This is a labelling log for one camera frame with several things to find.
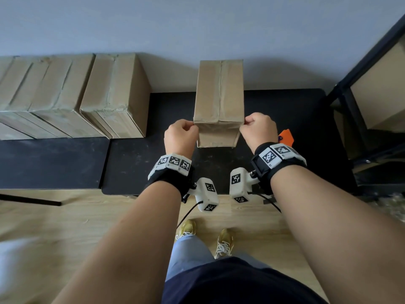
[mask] shoe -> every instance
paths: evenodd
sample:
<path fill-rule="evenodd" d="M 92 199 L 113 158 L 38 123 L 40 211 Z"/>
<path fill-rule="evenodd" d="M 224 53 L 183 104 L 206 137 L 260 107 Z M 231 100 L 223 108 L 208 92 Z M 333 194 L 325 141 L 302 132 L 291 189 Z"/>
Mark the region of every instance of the shoe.
<path fill-rule="evenodd" d="M 224 256 L 231 256 L 231 251 L 233 249 L 233 236 L 227 229 L 223 229 L 218 236 L 218 245 L 215 252 L 215 259 Z"/>
<path fill-rule="evenodd" d="M 176 235 L 176 240 L 179 240 L 181 237 L 188 235 L 195 235 L 197 231 L 197 225 L 193 220 L 186 220 L 180 226 L 180 233 Z"/>

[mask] light blue pants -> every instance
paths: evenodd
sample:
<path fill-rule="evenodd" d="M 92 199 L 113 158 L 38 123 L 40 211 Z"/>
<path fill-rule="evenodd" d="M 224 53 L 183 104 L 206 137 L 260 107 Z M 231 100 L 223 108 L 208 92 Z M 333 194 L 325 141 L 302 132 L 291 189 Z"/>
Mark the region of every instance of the light blue pants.
<path fill-rule="evenodd" d="M 258 269 L 271 268 L 246 253 L 236 253 L 232 256 L 238 257 Z M 183 271 L 214 261 L 214 256 L 200 238 L 195 235 L 183 236 L 173 245 L 166 281 Z"/>

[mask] hand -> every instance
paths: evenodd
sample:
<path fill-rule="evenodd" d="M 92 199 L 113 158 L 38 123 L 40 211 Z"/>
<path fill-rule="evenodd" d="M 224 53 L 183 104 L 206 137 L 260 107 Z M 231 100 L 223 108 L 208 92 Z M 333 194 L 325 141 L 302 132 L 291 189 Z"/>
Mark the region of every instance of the hand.
<path fill-rule="evenodd" d="M 270 116 L 262 113 L 252 113 L 245 117 L 245 125 L 239 128 L 242 136 L 252 153 L 263 143 L 278 142 L 277 126 Z"/>
<path fill-rule="evenodd" d="M 198 127 L 190 120 L 180 119 L 165 131 L 166 154 L 176 153 L 191 160 L 198 139 Z"/>

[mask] dark blue shirt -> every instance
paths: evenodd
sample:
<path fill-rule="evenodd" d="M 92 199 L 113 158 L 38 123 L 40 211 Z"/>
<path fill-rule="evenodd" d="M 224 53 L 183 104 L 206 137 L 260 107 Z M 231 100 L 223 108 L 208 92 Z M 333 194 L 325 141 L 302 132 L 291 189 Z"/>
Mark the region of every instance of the dark blue shirt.
<path fill-rule="evenodd" d="M 274 269 L 230 257 L 179 273 L 165 283 L 162 303 L 327 303 Z"/>

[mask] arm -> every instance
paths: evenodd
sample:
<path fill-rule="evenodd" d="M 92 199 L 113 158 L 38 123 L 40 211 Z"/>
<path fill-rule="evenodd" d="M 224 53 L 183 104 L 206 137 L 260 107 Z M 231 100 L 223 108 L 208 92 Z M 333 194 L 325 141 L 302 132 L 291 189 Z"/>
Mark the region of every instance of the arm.
<path fill-rule="evenodd" d="M 262 143 L 277 142 L 270 117 L 254 113 L 246 122 L 240 131 L 253 153 Z M 279 170 L 271 188 L 331 303 L 403 302 L 400 222 L 300 166 Z"/>
<path fill-rule="evenodd" d="M 197 137 L 193 122 L 177 121 L 165 132 L 166 153 L 191 158 Z M 147 187 L 53 303 L 160 303 L 180 204 L 173 185 Z"/>

